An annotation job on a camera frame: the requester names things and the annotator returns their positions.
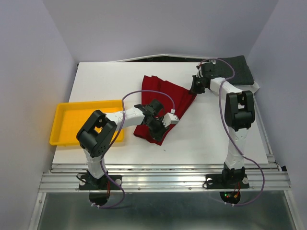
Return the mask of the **red skirt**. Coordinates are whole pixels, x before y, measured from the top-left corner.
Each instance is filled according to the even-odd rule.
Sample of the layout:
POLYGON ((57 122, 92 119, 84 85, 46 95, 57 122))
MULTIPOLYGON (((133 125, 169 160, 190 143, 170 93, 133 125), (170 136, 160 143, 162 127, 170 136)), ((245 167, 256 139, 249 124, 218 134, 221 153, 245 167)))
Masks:
POLYGON ((142 90, 146 92, 142 92, 141 104, 149 104, 153 99, 157 99, 166 112, 174 108, 178 118, 182 118, 196 98, 196 95, 189 90, 157 76, 145 75, 142 80, 142 90))

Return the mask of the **dark grey dotted skirt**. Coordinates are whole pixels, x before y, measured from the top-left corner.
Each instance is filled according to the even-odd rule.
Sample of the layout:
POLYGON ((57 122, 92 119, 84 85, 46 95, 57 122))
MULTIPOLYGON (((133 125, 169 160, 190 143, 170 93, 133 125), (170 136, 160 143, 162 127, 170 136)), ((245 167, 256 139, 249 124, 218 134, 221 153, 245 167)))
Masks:
MULTIPOLYGON (((221 58, 235 71, 235 76, 229 80, 232 85, 253 85, 254 79, 252 73, 247 65, 244 55, 237 57, 221 58)), ((223 61, 216 60, 215 73, 222 78, 229 78, 233 75, 231 68, 223 61)))

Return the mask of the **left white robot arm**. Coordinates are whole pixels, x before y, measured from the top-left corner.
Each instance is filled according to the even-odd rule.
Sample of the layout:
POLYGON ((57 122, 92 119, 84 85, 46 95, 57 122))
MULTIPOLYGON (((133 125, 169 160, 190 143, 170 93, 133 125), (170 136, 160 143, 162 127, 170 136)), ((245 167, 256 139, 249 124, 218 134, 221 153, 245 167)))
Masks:
POLYGON ((86 155, 88 165, 88 175, 82 179, 82 182, 92 184, 97 189, 106 185, 104 155, 115 142, 114 135, 118 135, 121 129, 146 125, 151 138, 161 141, 169 129, 172 119, 176 119, 172 113, 158 117, 163 108, 163 105, 154 99, 149 104, 138 104, 125 111, 115 113, 94 111, 76 136, 86 155))

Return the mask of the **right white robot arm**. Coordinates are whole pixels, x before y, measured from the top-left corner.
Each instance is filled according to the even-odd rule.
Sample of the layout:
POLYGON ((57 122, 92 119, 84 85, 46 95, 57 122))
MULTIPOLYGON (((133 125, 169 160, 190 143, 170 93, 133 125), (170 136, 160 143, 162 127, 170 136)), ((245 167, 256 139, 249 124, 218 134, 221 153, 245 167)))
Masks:
POLYGON ((236 185, 248 187, 243 149, 248 131, 255 121, 253 93, 243 91, 229 82, 235 76, 234 68, 231 68, 231 76, 223 78, 218 75, 216 67, 215 60, 200 62, 190 89, 193 94, 202 94, 209 89, 218 95, 219 102, 225 102, 225 106, 219 109, 229 139, 227 157, 222 172, 206 175, 203 186, 208 189, 232 188, 236 185))

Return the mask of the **white paper sheet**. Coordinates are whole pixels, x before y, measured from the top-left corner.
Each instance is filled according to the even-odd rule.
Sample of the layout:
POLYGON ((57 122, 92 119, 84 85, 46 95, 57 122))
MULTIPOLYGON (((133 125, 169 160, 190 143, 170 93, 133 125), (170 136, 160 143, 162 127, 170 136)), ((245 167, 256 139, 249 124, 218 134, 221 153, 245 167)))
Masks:
POLYGON ((254 82, 252 85, 250 85, 250 90, 252 93, 256 93, 259 90, 260 86, 258 83, 254 82))

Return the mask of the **yellow plastic tray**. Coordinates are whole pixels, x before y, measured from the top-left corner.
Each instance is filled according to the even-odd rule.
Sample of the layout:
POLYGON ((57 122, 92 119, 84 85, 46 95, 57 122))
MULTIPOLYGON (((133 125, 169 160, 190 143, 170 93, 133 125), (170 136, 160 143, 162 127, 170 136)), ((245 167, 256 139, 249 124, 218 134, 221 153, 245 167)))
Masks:
POLYGON ((121 100, 60 103, 55 112, 49 143, 52 146, 77 146, 78 131, 95 111, 113 113, 122 110, 121 100))

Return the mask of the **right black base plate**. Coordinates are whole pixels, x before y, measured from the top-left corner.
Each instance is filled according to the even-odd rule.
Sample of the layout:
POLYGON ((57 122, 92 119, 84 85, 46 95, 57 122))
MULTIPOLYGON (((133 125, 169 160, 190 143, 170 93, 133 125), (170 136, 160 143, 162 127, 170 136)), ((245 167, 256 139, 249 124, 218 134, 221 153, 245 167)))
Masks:
POLYGON ((246 175, 243 178, 234 176, 227 178, 222 174, 207 174, 202 187, 209 190, 222 190, 221 199, 226 203, 236 205, 241 199, 241 189, 248 189, 249 183, 246 175))

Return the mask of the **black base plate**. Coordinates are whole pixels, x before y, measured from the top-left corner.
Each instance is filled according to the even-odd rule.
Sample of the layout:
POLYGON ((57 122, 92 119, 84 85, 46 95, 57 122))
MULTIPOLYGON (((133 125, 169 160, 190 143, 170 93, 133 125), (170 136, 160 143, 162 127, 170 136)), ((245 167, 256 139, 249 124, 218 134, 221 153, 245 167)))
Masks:
POLYGON ((88 173, 79 173, 76 178, 79 180, 79 190, 89 191, 89 201, 96 206, 105 205, 112 190, 120 190, 105 176, 95 179, 88 173))
POLYGON ((222 174, 207 174, 202 187, 209 190, 222 190, 221 199, 226 203, 236 205, 241 199, 241 189, 248 189, 249 183, 246 175, 243 178, 234 176, 227 178, 222 174))

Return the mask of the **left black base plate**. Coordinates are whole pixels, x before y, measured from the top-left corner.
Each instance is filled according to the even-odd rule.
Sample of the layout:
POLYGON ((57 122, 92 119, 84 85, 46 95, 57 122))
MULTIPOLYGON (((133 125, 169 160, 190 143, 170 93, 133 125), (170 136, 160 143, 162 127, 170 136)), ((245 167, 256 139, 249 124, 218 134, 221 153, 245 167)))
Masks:
POLYGON ((105 176, 95 179, 88 173, 79 173, 76 178, 79 180, 79 190, 89 191, 89 201, 96 206, 105 205, 112 190, 120 190, 105 176))

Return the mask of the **aluminium mounting rail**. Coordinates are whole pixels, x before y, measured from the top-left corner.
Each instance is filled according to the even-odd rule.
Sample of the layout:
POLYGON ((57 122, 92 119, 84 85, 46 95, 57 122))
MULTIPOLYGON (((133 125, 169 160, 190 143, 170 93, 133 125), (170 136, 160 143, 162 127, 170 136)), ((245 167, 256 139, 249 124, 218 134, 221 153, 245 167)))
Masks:
MULTIPOLYGON (((222 164, 107 164, 110 175, 122 175, 122 187, 127 193, 146 192, 205 192, 203 183, 207 174, 220 174, 222 164)), ((254 165, 246 164, 250 187, 248 191, 258 191, 264 184, 265 191, 285 191, 291 189, 290 177, 282 171, 273 156, 267 164, 261 164, 263 172, 254 165)), ((68 193, 79 192, 76 175, 85 172, 85 163, 54 163, 49 172, 44 173, 39 192, 68 193)))

